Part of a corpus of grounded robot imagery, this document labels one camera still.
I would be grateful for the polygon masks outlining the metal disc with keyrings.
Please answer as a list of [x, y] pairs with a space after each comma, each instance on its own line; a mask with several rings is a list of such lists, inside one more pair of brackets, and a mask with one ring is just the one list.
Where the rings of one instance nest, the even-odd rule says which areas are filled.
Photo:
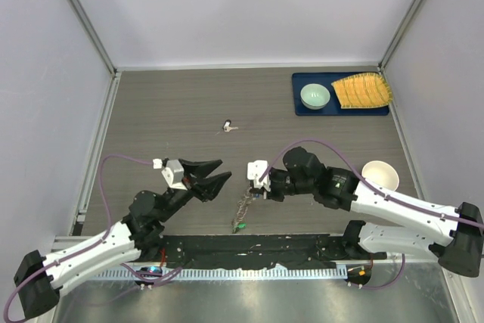
[[237, 202], [237, 211], [235, 213], [234, 218], [231, 221], [231, 233], [232, 233], [232, 229], [236, 225], [238, 225], [240, 223], [245, 223], [245, 216], [247, 214], [249, 206], [255, 200], [253, 198], [254, 193], [252, 192], [252, 189], [253, 189], [252, 186], [249, 185], [247, 187], [246, 191], [244, 192], [243, 196]]

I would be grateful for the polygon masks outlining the key with green tag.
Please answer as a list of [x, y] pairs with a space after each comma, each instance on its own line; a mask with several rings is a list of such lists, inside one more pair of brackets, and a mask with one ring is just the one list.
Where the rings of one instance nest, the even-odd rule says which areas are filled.
[[238, 225], [236, 225], [233, 229], [232, 229], [232, 233], [233, 234], [237, 234], [238, 232], [240, 232], [241, 230], [244, 230], [245, 228], [247, 227], [247, 225], [245, 223], [240, 223]]

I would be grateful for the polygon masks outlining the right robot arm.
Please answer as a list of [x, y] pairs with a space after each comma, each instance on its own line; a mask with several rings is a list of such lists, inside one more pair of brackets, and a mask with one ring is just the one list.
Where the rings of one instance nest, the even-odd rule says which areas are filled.
[[467, 202], [446, 206], [392, 191], [353, 169], [325, 166], [302, 147], [288, 150], [283, 164], [283, 169], [276, 169], [266, 160], [249, 163], [252, 192], [275, 201], [310, 194], [327, 208], [376, 216], [390, 223], [377, 226], [351, 221], [341, 240], [349, 258], [400, 253], [433, 259], [464, 277], [479, 276], [483, 220], [477, 206]]

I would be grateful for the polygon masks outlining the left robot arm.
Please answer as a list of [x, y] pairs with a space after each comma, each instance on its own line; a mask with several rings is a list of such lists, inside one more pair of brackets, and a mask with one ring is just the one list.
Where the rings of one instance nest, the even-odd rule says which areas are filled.
[[160, 171], [166, 191], [140, 191], [126, 216], [112, 222], [108, 215], [103, 232], [77, 245], [48, 255], [38, 250], [27, 253], [14, 275], [15, 289], [4, 307], [6, 322], [11, 320], [9, 309], [15, 297], [20, 300], [22, 320], [28, 321], [50, 311], [62, 296], [111, 266], [139, 259], [154, 261], [160, 255], [164, 222], [193, 198], [214, 200], [231, 177], [230, 172], [214, 174], [221, 160], [166, 158], [147, 160], [145, 165]]

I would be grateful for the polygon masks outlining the key with black tag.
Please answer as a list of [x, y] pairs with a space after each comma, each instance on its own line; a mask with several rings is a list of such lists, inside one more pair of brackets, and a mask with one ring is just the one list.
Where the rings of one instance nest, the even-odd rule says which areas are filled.
[[231, 132], [234, 130], [238, 130], [237, 126], [232, 126], [232, 121], [231, 120], [226, 120], [223, 124], [222, 130], [224, 132]]

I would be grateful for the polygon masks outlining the pale green bowl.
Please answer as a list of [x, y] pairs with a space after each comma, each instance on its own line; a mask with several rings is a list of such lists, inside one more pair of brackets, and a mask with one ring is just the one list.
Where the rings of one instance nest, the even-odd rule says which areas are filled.
[[310, 110], [320, 110], [330, 101], [329, 90], [319, 84], [308, 84], [299, 93], [302, 104]]

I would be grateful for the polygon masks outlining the blue tray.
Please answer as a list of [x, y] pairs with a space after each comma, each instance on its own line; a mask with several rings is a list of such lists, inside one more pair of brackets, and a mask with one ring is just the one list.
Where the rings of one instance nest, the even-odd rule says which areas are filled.
[[[342, 109], [337, 100], [334, 87], [331, 85], [339, 79], [347, 76], [360, 75], [361, 72], [343, 73], [294, 73], [292, 75], [292, 90], [294, 110], [297, 116], [386, 116], [389, 114], [389, 107], [371, 109]], [[330, 92], [328, 104], [320, 110], [311, 110], [301, 101], [300, 92], [309, 84], [324, 86]]]

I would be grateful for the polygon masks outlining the cream bowl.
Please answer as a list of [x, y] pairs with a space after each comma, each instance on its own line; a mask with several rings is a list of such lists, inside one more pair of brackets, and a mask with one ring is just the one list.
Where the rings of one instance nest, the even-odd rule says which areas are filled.
[[396, 170], [381, 160], [372, 160], [366, 163], [362, 168], [361, 175], [391, 191], [396, 191], [400, 183], [399, 174]]

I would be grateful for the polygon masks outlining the yellow woven cloth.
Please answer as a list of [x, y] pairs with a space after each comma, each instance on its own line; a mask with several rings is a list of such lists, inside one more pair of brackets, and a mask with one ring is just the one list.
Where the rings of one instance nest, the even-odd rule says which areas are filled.
[[342, 109], [377, 109], [393, 99], [389, 84], [379, 73], [358, 73], [331, 83]]

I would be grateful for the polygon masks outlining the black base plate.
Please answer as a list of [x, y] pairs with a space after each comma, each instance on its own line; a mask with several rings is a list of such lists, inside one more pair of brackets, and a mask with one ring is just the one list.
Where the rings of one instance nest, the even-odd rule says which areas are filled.
[[166, 235], [139, 262], [164, 262], [169, 268], [261, 270], [332, 269], [338, 261], [385, 260], [331, 234]]

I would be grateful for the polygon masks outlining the front aluminium frame rail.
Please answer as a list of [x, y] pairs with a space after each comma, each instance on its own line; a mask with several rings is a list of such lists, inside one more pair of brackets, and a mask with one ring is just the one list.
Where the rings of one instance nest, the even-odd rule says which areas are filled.
[[[371, 225], [370, 232], [376, 232], [377, 234], [371, 234], [367, 241], [366, 247], [371, 248], [371, 252], [377, 252], [377, 248], [383, 248], [381, 251], [397, 254], [403, 253], [409, 255], [412, 259], [422, 259], [425, 261], [437, 261], [438, 256], [430, 251], [429, 246], [432, 241], [427, 239], [427, 236], [422, 234], [412, 233], [400, 227], [383, 227], [378, 225]], [[337, 239], [342, 238], [341, 234], [320, 234], [320, 237]], [[167, 235], [165, 234], [162, 239], [167, 240], [169, 237], [174, 238], [308, 238], [310, 234], [209, 234], [209, 235]], [[90, 241], [94, 237], [89, 236], [69, 236], [69, 237], [56, 237], [54, 239], [51, 252], [65, 250], [76, 246], [77, 244], [83, 244], [86, 241]]]

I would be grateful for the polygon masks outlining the aluminium frame rail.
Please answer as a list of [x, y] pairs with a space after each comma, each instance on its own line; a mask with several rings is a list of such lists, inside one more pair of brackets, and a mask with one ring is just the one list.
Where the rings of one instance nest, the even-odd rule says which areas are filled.
[[[412, 259], [422, 259], [425, 261], [437, 261], [438, 256], [430, 251], [429, 246], [432, 241], [427, 239], [427, 236], [422, 234], [412, 233], [400, 227], [383, 227], [378, 225], [371, 225], [370, 232], [376, 232], [377, 234], [371, 234], [367, 241], [366, 247], [371, 248], [371, 252], [377, 252], [377, 248], [383, 248], [381, 251], [397, 254], [403, 253], [409, 255]], [[320, 234], [320, 237], [337, 239], [342, 238], [341, 234]], [[167, 240], [169, 237], [174, 238], [308, 238], [310, 234], [209, 234], [209, 235], [167, 235], [165, 234], [162, 239]], [[89, 236], [69, 236], [69, 237], [56, 237], [54, 239], [51, 252], [65, 250], [76, 246], [77, 244], [83, 244], [86, 241], [90, 241], [94, 237]]]
[[70, 236], [80, 236], [82, 233], [82, 227], [84, 225], [85, 216], [92, 195], [92, 190], [95, 185], [98, 164], [100, 163], [100, 158], [116, 98], [116, 93], [119, 88], [120, 73], [110, 59], [110, 56], [108, 55], [106, 48], [102, 44], [98, 33], [95, 31], [95, 28], [90, 21], [84, 7], [82, 6], [81, 1], [67, 0], [67, 2], [69, 3], [71, 10], [81, 24], [85, 34], [87, 35], [87, 38], [94, 46], [94, 49], [96, 50], [99, 58], [101, 59], [109, 74], [107, 92], [102, 104], [101, 115], [98, 119], [95, 136], [89, 150], [87, 170], [83, 179], [81, 190], [79, 192], [79, 199], [76, 206], [73, 224], [69, 232]]
[[[427, 0], [411, 0], [411, 4], [408, 7], [408, 10], [405, 12], [404, 17], [400, 21], [394, 36], [389, 43], [387, 49], [385, 50], [381, 61], [378, 63], [378, 70], [380, 74], [385, 78], [385, 80], [391, 84], [390, 77], [387, 75], [387, 70], [391, 60], [396, 55], [399, 46], [402, 44], [405, 36], [409, 32], [412, 27], [412, 24], [417, 19], [418, 14], [420, 13], [421, 9], [423, 8], [425, 2]], [[405, 135], [405, 122], [399, 116], [399, 106], [398, 101], [396, 100], [396, 94], [393, 92], [393, 100], [389, 104], [389, 111], [392, 115], [392, 119], [396, 126], [396, 131], [399, 136], [399, 140], [401, 142], [405, 159], [408, 164], [409, 172], [411, 175], [411, 180], [413, 182], [414, 189], [417, 193], [417, 196], [421, 199], [426, 198], [425, 195], [425, 188], [422, 186], [420, 180], [420, 171], [414, 162], [414, 158], [412, 156], [411, 148], [409, 147], [408, 140]]]

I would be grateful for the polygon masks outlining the left aluminium frame rail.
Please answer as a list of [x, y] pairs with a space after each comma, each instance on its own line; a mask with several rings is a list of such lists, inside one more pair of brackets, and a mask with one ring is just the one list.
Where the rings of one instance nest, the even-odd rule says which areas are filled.
[[116, 98], [116, 93], [119, 88], [120, 73], [110, 59], [110, 56], [108, 55], [106, 48], [102, 44], [98, 33], [95, 31], [95, 28], [90, 21], [84, 7], [82, 6], [81, 1], [67, 0], [67, 2], [69, 3], [71, 10], [81, 24], [85, 34], [87, 35], [87, 38], [94, 46], [94, 49], [96, 50], [99, 58], [101, 59], [109, 74], [107, 92], [102, 104], [101, 115], [98, 119], [95, 136], [89, 150], [87, 170], [83, 179], [81, 190], [79, 192], [79, 199], [76, 206], [73, 224], [69, 232], [70, 236], [80, 236], [82, 233], [82, 227], [84, 225], [85, 216], [92, 195], [92, 190], [95, 185], [98, 164], [100, 163], [100, 158]]

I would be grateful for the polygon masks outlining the right aluminium frame rail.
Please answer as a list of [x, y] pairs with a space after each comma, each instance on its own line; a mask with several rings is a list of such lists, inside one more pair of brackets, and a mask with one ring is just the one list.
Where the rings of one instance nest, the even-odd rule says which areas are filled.
[[[394, 36], [389, 43], [387, 49], [385, 50], [381, 61], [378, 63], [378, 70], [380, 74], [385, 78], [385, 80], [391, 84], [390, 77], [387, 75], [387, 70], [391, 60], [396, 55], [399, 46], [402, 44], [405, 36], [409, 32], [412, 27], [412, 24], [417, 19], [418, 14], [420, 13], [421, 9], [423, 8], [425, 2], [427, 0], [411, 0], [411, 4], [408, 7], [408, 10], [405, 12], [404, 17], [400, 21]], [[399, 106], [398, 101], [396, 100], [396, 94], [393, 92], [393, 100], [389, 104], [389, 111], [392, 115], [392, 119], [396, 126], [396, 131], [399, 136], [399, 140], [401, 142], [405, 159], [408, 164], [409, 172], [411, 175], [411, 180], [413, 182], [414, 189], [417, 193], [417, 196], [421, 199], [426, 198], [425, 195], [425, 188], [422, 186], [420, 180], [420, 171], [414, 162], [414, 158], [412, 156], [411, 148], [409, 147], [408, 140], [405, 135], [405, 122], [399, 116]]]

